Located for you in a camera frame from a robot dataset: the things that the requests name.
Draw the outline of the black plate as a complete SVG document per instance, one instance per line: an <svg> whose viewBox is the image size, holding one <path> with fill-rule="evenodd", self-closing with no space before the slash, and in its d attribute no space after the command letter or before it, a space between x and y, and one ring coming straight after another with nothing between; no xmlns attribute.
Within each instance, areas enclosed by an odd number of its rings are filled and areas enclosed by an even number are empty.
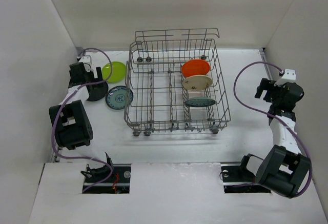
<svg viewBox="0 0 328 224"><path fill-rule="evenodd" d="M107 82L101 82L100 84L88 85L87 90L89 93L87 101L98 101L107 95L108 84Z"/></svg>

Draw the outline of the lime green plate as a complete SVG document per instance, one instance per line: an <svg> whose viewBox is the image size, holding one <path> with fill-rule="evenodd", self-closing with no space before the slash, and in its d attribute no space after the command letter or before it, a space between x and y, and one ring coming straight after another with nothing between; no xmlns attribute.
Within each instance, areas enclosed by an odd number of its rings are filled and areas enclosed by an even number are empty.
<svg viewBox="0 0 328 224"><path fill-rule="evenodd" d="M125 78L126 65L121 62L112 62L112 65L108 63L103 66L101 72L108 83L117 83Z"/></svg>

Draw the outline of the cream plate with markings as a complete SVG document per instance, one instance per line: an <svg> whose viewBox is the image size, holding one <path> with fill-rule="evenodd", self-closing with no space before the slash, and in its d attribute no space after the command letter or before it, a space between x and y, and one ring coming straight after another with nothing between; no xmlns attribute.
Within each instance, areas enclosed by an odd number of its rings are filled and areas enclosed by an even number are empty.
<svg viewBox="0 0 328 224"><path fill-rule="evenodd" d="M182 86L189 91L202 91L212 84L212 79L206 75L193 75L182 81Z"/></svg>

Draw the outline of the orange plate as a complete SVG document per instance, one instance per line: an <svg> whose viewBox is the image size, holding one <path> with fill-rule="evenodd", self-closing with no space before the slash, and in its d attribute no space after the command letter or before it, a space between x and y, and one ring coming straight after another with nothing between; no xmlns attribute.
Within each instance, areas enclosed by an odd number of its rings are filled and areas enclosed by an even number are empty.
<svg viewBox="0 0 328 224"><path fill-rule="evenodd" d="M210 71L210 64L203 59L192 59L184 63L181 67L181 73L184 77L194 75L207 75Z"/></svg>

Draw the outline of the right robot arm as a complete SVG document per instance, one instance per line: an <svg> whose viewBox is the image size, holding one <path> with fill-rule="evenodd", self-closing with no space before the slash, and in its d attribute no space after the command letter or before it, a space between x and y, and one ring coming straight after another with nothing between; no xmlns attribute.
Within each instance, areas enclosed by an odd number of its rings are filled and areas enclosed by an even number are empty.
<svg viewBox="0 0 328 224"><path fill-rule="evenodd" d="M301 142L294 131L296 115L293 109L303 96L303 89L296 83L279 86L273 80L261 80L255 98L262 97L271 103L267 117L274 145L258 167L248 167L251 154L245 155L240 165L241 172L253 177L255 184L287 198L301 195L304 192L301 184L312 173L309 155L302 155Z"/></svg>

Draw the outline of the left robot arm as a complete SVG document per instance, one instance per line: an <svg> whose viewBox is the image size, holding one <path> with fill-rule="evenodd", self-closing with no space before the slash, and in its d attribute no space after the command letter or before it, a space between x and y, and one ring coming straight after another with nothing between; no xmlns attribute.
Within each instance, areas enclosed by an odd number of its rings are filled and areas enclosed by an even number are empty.
<svg viewBox="0 0 328 224"><path fill-rule="evenodd" d="M136 100L136 91L127 86L109 89L100 68L96 69L98 77L95 77L92 67L86 68L86 65L83 62L70 65L68 94L61 104L49 109L52 149L57 157L66 160L73 157L60 154L60 149L88 147L93 139L93 129L84 108L85 102L105 99L109 108L126 110Z"/></svg>

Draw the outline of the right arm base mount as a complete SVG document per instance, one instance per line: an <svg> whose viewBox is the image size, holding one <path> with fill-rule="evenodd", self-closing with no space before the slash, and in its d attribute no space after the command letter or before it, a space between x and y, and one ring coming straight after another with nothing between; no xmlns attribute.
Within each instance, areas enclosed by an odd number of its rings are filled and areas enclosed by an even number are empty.
<svg viewBox="0 0 328 224"><path fill-rule="evenodd" d="M243 170L240 164L221 164L219 177L226 194L271 193L270 190L255 185L254 174Z"/></svg>

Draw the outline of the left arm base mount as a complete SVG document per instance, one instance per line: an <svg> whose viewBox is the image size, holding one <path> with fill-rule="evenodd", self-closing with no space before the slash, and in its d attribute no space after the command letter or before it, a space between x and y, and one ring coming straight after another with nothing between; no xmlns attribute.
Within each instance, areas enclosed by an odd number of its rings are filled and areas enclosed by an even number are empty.
<svg viewBox="0 0 328 224"><path fill-rule="evenodd" d="M104 180L110 169L106 166L90 168L80 173L84 177L83 194L129 194L131 164L116 164L110 177Z"/></svg>

